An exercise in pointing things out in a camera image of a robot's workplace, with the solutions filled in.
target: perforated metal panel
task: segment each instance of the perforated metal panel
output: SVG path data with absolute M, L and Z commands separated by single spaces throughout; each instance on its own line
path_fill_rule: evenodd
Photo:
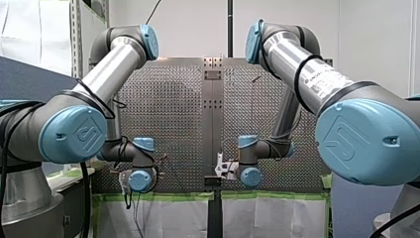
M 158 191 L 203 190 L 201 59 L 162 59 L 136 70 L 120 90 L 122 134 L 155 138 L 154 157 L 167 154 Z M 94 177 L 96 192 L 120 191 L 113 164 Z M 122 166 L 128 169 L 129 164 Z
M 225 59 L 224 66 L 224 159 L 229 160 L 238 157 L 239 135 L 269 137 L 285 85 L 260 66 L 241 59 Z M 315 124 L 315 116 L 302 110 L 299 126 L 292 134 L 295 154 L 280 162 L 260 160 L 263 181 L 259 188 L 292 191 L 322 188 L 320 175 L 326 174 L 328 168 L 318 155 Z M 240 189 L 243 186 L 239 182 L 225 181 L 223 188 Z
M 206 140 L 210 143 L 204 145 L 204 139 L 217 133 L 204 132 L 203 128 L 221 130 L 222 138 L 228 139 L 224 147 L 225 160 L 238 157 L 239 135 L 256 134 L 266 138 L 271 132 L 281 103 L 282 82 L 260 66 L 247 64 L 243 59 L 223 59 L 223 79 L 208 83 L 209 80 L 204 79 L 203 63 L 203 59 L 161 59 L 147 63 L 133 73 L 120 91 L 121 101 L 128 104 L 128 108 L 121 111 L 123 135 L 130 139 L 153 137 L 157 147 L 155 157 L 168 155 L 161 167 L 164 179 L 160 180 L 158 191 L 204 189 L 204 176 L 208 176 L 213 168 L 212 162 L 206 159 L 208 153 L 203 155 L 208 150 L 203 148 L 216 148 L 214 154 L 219 150 L 220 140 Z M 258 76 L 261 78 L 252 83 Z M 218 98 L 218 105 L 223 99 L 223 114 L 208 110 L 209 95 Z M 215 115 L 223 115 L 223 120 L 214 118 Z M 293 133 L 294 156 L 281 162 L 260 161 L 263 172 L 261 189 L 311 192 L 322 188 L 320 175 L 329 171 L 317 152 L 315 123 L 315 116 L 302 112 L 300 124 Z M 210 160 L 215 164 L 217 158 L 210 155 Z M 109 173 L 112 165 L 96 173 L 94 192 L 120 191 L 118 176 Z M 129 167 L 129 164 L 123 165 L 123 169 Z M 239 182 L 223 183 L 223 189 L 241 188 Z

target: light blue joint cap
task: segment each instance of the light blue joint cap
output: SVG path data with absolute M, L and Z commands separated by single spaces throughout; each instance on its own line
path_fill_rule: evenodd
M 5 106 L 11 106 L 13 104 L 24 102 L 24 101 L 28 101 L 28 100 L 12 100 L 12 99 L 0 100 L 0 108 L 5 107 Z
M 149 137 L 136 137 L 133 139 L 133 145 L 139 149 L 153 152 L 155 150 L 155 140 Z
M 259 22 L 255 22 L 248 31 L 247 44 L 245 47 L 245 56 L 249 63 L 259 63 L 259 51 L 261 45 L 261 34 Z
M 98 159 L 99 161 L 105 161 L 105 158 L 102 155 L 101 151 L 99 151 L 98 154 L 96 154 L 96 159 Z
M 241 182 L 247 187 L 256 187 L 263 180 L 262 173 L 255 167 L 246 168 L 241 173 Z
M 80 163 L 98 154 L 105 135 L 102 113 L 90 106 L 71 106 L 55 113 L 44 125 L 38 146 L 49 162 Z
M 158 58 L 158 36 L 154 28 L 142 24 L 140 25 L 140 30 L 148 54 L 148 60 L 156 60 Z
M 420 176 L 420 130 L 387 104 L 338 102 L 319 117 L 315 138 L 327 166 L 349 181 L 399 185 Z
M 238 137 L 238 148 L 244 149 L 255 144 L 258 141 L 258 136 L 256 135 L 246 135 Z
M 289 147 L 289 151 L 287 152 L 287 155 L 286 155 L 285 157 L 286 157 L 286 158 L 288 158 L 288 157 L 293 156 L 294 149 L 295 149 L 295 147 L 294 147 L 294 143 L 293 143 L 293 142 L 291 142 L 291 143 L 290 143 L 290 147 Z
M 130 189 L 135 192 L 146 191 L 152 183 L 152 177 L 145 171 L 134 171 L 129 177 Z

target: white wall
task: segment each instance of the white wall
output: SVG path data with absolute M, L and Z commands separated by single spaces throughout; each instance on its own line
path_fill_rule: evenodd
M 415 2 L 340 0 L 339 70 L 352 80 L 376 81 L 402 97 L 412 94 L 414 73 L 420 69 L 414 60 Z M 335 176 L 334 237 L 368 237 L 374 218 L 392 209 L 399 192 L 400 187 L 357 185 Z
M 110 0 L 111 26 L 145 23 L 156 0 Z M 234 57 L 245 56 L 248 29 L 259 18 L 298 24 L 317 35 L 324 58 L 338 59 L 337 0 L 234 1 Z M 151 20 L 164 57 L 227 54 L 227 0 L 162 0 Z
M 410 95 L 415 0 L 341 0 L 340 71 Z

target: white cloth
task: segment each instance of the white cloth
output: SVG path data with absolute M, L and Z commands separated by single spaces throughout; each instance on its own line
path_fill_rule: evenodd
M 324 238 L 327 206 L 327 200 L 224 199 L 223 237 Z
M 100 205 L 97 237 L 139 238 L 125 202 Z M 147 238 L 207 238 L 208 201 L 140 201 L 138 223 Z

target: metal pole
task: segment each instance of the metal pole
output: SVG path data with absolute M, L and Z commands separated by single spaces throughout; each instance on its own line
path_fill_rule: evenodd
M 228 58 L 234 56 L 234 0 L 228 0 Z

